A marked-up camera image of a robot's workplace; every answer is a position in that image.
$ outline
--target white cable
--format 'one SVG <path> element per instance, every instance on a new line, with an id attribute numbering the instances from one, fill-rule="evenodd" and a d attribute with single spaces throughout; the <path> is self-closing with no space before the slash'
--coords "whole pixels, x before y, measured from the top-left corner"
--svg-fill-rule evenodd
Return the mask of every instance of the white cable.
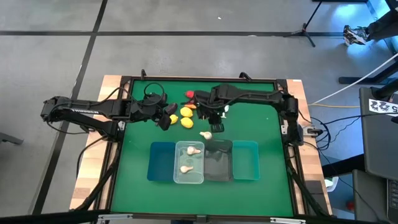
<path id="1" fill-rule="evenodd" d="M 387 63 L 389 63 L 392 59 L 396 58 L 397 56 L 398 56 L 398 53 L 395 54 L 394 56 L 392 56 L 389 60 L 386 60 L 386 62 L 384 62 L 383 64 L 381 64 L 380 66 L 378 66 L 376 69 L 374 69 L 373 71 L 371 71 L 370 73 L 368 73 L 368 74 L 365 75 L 364 77 L 360 78 L 358 81 L 356 81 L 356 82 L 352 83 L 351 85 L 348 85 L 348 86 L 342 88 L 341 90 L 338 90 L 338 91 L 336 91 L 336 92 L 334 92 L 334 93 L 332 93 L 332 94 L 330 94 L 330 95 L 328 95 L 328 96 L 326 96 L 326 97 L 324 97 L 324 98 L 322 98 L 322 99 L 320 99 L 320 100 L 318 100 L 318 101 L 315 101 L 315 102 L 311 103 L 309 106 L 312 106 L 312 105 L 314 105 L 314 104 L 316 104 L 316 103 L 319 103 L 319 102 L 321 102 L 321 101 L 323 101 L 323 100 L 325 100 L 325 99 L 327 99 L 327 98 L 329 98 L 329 97 L 332 97 L 332 96 L 336 95 L 337 93 L 339 93 L 339 92 L 341 92 L 341 91 L 344 91 L 344 90 L 348 89 L 349 87 L 351 87 L 351 86 L 353 86 L 353 85 L 359 83 L 360 81 L 364 80 L 364 79 L 367 78 L 368 76 L 372 75 L 375 71 L 379 70 L 381 67 L 385 66 Z"/>

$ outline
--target wooden table frame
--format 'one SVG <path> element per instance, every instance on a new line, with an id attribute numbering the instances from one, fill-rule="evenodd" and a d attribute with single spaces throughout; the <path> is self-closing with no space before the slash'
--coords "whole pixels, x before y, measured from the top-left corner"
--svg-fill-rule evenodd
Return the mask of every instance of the wooden table frame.
<path id="1" fill-rule="evenodd" d="M 155 78 L 171 78 L 171 77 L 151 77 Z M 125 89 L 131 90 L 129 80 L 131 77 L 122 77 L 121 75 L 105 75 L 103 79 L 103 83 L 101 86 L 101 90 L 99 92 L 98 101 L 105 99 L 115 88 L 122 86 Z M 189 79 L 201 79 L 200 77 L 189 77 Z M 211 79 L 225 79 L 229 82 L 241 82 L 242 78 L 202 78 L 205 80 Z M 269 79 L 255 79 L 257 81 L 266 81 Z M 291 95 L 294 95 L 298 99 L 299 110 L 302 112 L 303 116 L 307 119 L 310 119 L 307 101 L 305 99 L 305 93 L 303 89 L 303 84 L 301 80 L 278 80 L 277 83 L 282 83 L 281 85 L 285 85 L 288 89 L 288 92 Z M 115 92 L 110 99 L 116 98 L 125 98 L 126 94 L 117 91 Z M 106 121 L 107 119 L 101 115 L 94 115 L 94 118 Z M 303 120 L 300 116 L 298 117 L 298 123 L 301 126 L 309 126 L 310 124 Z M 101 136 L 98 133 L 90 133 L 88 136 L 88 140 L 86 145 L 89 145 L 91 142 L 97 140 Z M 312 143 L 316 145 L 315 138 L 304 137 L 304 141 Z M 72 196 L 72 201 L 70 203 L 70 208 L 76 208 L 84 201 L 84 199 L 90 194 L 90 192 L 94 189 L 96 184 L 98 183 L 100 177 L 106 171 L 105 168 L 109 166 L 113 157 L 115 155 L 117 147 L 121 147 L 121 144 L 118 143 L 107 143 L 106 141 L 99 141 L 94 146 L 89 148 L 83 155 L 80 165 L 80 170 L 78 173 L 78 178 L 76 180 L 75 189 Z M 325 182 L 322 173 L 322 166 L 320 164 L 319 154 L 316 149 L 312 146 L 304 145 L 300 146 L 299 154 L 295 158 L 292 158 L 291 161 L 293 166 L 296 168 L 299 174 L 302 175 L 305 181 L 308 180 L 316 180 L 322 184 L 322 191 L 325 196 L 325 201 L 328 207 L 328 212 L 331 214 L 331 207 L 328 198 L 328 194 L 325 187 Z M 293 156 L 294 149 L 292 147 L 289 148 L 289 154 Z M 116 174 L 114 174 L 111 178 L 109 178 L 108 182 L 104 186 L 102 193 L 97 198 L 95 203 L 93 203 L 90 209 L 105 209 L 110 207 L 111 200 L 108 195 L 113 194 L 113 188 L 110 187 L 113 185 L 115 181 Z M 303 202 L 302 195 L 300 193 L 300 189 L 298 188 L 296 183 L 294 184 L 294 193 L 295 197 L 292 197 L 292 201 L 295 202 L 294 210 L 295 213 L 298 214 L 308 214 L 308 205 Z M 153 218 L 150 216 L 145 216 L 144 214 L 141 218 Z"/>

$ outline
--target teal plastic bin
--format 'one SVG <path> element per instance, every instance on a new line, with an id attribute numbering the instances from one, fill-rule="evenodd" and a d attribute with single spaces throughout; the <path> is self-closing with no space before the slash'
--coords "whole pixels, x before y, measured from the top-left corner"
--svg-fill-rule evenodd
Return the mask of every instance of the teal plastic bin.
<path id="1" fill-rule="evenodd" d="M 259 145 L 255 141 L 233 141 L 233 177 L 236 180 L 259 180 Z"/>

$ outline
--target metal stand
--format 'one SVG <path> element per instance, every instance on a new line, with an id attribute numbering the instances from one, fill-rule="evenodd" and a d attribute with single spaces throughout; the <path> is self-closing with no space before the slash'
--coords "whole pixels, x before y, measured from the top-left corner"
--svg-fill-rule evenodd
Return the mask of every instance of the metal stand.
<path id="1" fill-rule="evenodd" d="M 398 62 L 394 62 L 392 65 L 388 66 L 382 72 L 377 74 L 372 78 L 365 78 L 360 81 L 358 84 L 363 85 L 387 85 L 388 83 L 395 80 L 395 78 L 388 78 L 393 75 L 395 72 L 398 72 Z M 361 77 L 339 77 L 338 82 L 340 84 L 352 84 L 358 81 Z"/>
<path id="2" fill-rule="evenodd" d="M 303 24 L 303 27 L 302 27 L 301 30 L 291 32 L 289 35 L 286 35 L 284 37 L 305 36 L 310 41 L 312 47 L 315 47 L 315 43 L 312 41 L 310 35 L 307 33 L 307 27 L 310 24 L 310 22 L 311 22 L 313 16 L 315 15 L 315 13 L 317 13 L 318 8 L 319 8 L 319 6 L 321 6 L 321 4 L 322 4 L 322 1 L 319 2 L 317 8 L 315 8 L 315 10 L 312 13 L 312 15 L 311 15 L 310 19 L 308 20 L 308 22 Z"/>
<path id="3" fill-rule="evenodd" d="M 8 134 L 0 133 L 0 142 L 10 142 L 16 145 L 22 144 L 24 140 L 9 136 Z"/>

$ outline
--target tripod stand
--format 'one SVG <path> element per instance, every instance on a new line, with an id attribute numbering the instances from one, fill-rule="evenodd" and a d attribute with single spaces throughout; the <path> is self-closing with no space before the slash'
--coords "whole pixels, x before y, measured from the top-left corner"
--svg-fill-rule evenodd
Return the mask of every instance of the tripod stand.
<path id="1" fill-rule="evenodd" d="M 322 1 L 319 2 L 317 8 L 315 8 L 315 10 L 312 13 L 312 15 L 311 15 L 310 19 L 308 20 L 308 22 L 303 24 L 303 27 L 302 27 L 301 30 L 291 32 L 289 35 L 286 35 L 284 37 L 305 36 L 310 41 L 312 47 L 315 47 L 315 43 L 312 41 L 312 39 L 310 37 L 310 34 L 308 34 L 308 32 L 307 32 L 307 27 L 310 24 L 310 22 L 311 22 L 313 16 L 315 15 L 315 13 L 317 13 L 319 6 L 321 6 L 321 3 L 322 3 Z"/>

